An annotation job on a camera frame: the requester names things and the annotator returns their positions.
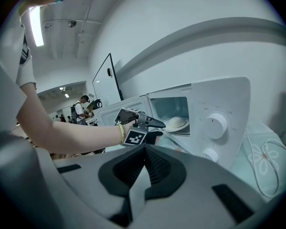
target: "white wall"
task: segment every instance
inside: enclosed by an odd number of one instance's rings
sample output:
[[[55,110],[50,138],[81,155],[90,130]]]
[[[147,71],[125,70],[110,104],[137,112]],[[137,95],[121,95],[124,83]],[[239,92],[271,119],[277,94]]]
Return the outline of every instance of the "white wall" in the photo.
[[[124,98],[196,80],[245,75],[250,118],[286,140],[286,32],[266,0],[119,0],[89,57],[112,53]]]
[[[94,87],[93,87],[93,83],[92,83],[93,78],[90,78],[91,75],[92,75],[92,74],[91,74],[91,72],[89,71],[89,74],[87,74],[87,76],[89,77],[89,79],[87,79],[87,81],[86,81],[86,89],[85,89],[85,91],[83,92],[84,95],[87,95],[87,96],[89,97],[90,102],[92,102],[93,100],[96,99],[96,97],[95,97],[95,91],[94,91]]]
[[[71,117],[71,106],[68,106],[68,107],[66,107],[66,108],[63,108],[63,109],[62,109],[62,112],[63,112],[63,115],[64,115],[66,121],[68,122],[68,116]]]
[[[94,94],[90,69],[87,59],[69,58],[52,60],[46,57],[33,57],[33,70],[36,79],[37,93],[49,89],[86,81],[87,89]]]
[[[119,0],[90,55],[95,76],[109,52],[121,67],[153,43],[182,28],[231,17],[281,22],[264,0]]]

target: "bracelet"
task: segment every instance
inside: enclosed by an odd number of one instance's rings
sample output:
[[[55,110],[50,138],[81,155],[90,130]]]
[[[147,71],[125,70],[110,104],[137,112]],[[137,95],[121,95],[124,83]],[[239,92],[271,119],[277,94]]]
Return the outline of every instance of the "bracelet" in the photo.
[[[125,140],[125,131],[124,131],[124,128],[121,124],[118,124],[119,128],[120,128],[120,131],[121,131],[121,137],[122,137],[122,142],[121,142],[121,145],[123,145],[123,142]]]

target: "plate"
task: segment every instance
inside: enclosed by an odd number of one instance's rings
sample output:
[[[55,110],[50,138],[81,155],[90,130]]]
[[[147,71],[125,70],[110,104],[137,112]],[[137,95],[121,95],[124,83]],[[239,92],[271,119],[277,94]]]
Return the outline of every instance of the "plate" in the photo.
[[[182,129],[181,131],[175,132],[174,135],[189,136],[190,135],[190,126]]]
[[[178,128],[171,128],[168,126],[169,124],[169,120],[165,122],[165,125],[166,125],[166,128],[163,128],[162,130],[165,131],[165,132],[177,132],[177,131],[180,131],[184,128],[186,128],[187,126],[189,126],[190,124],[190,120],[188,118],[183,118],[185,120],[185,124],[182,125],[181,127],[178,127]]]

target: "white knob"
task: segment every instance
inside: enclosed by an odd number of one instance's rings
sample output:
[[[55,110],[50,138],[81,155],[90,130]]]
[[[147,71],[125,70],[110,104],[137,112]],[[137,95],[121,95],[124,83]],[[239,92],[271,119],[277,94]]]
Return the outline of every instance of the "white knob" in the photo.
[[[210,114],[204,120],[204,133],[211,139],[219,139],[228,128],[228,122],[219,113]]]
[[[214,149],[211,148],[206,148],[203,152],[204,156],[209,159],[212,160],[213,162],[217,163],[218,161],[218,154],[214,151]]]

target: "man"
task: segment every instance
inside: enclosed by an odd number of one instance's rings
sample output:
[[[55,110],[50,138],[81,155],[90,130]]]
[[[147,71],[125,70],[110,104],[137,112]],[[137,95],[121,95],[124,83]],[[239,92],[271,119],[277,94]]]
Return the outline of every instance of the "man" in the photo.
[[[66,119],[65,119],[65,117],[63,116],[63,114],[61,114],[60,118],[61,118],[61,122],[66,122]]]
[[[85,117],[89,117],[89,115],[84,113],[84,110],[83,110],[84,108],[82,107],[82,104],[85,104],[86,102],[89,102],[89,97],[87,95],[84,95],[75,104],[75,111],[76,111],[76,114],[78,114],[79,116],[78,118],[76,118],[78,125],[88,125],[86,123]]]
[[[36,93],[32,56],[27,45],[25,29],[20,17],[29,8],[54,3],[58,0],[22,0],[10,13],[0,31],[0,109],[5,104],[2,96],[15,100],[12,111],[0,118],[0,132],[10,132],[16,118],[26,135],[50,153],[76,154],[115,146],[133,123],[119,126],[68,125],[53,122]]]
[[[61,121],[61,119],[58,118],[58,115],[55,116],[55,121]]]
[[[73,120],[71,119],[70,116],[68,116],[68,122],[69,122],[70,124],[73,124]]]

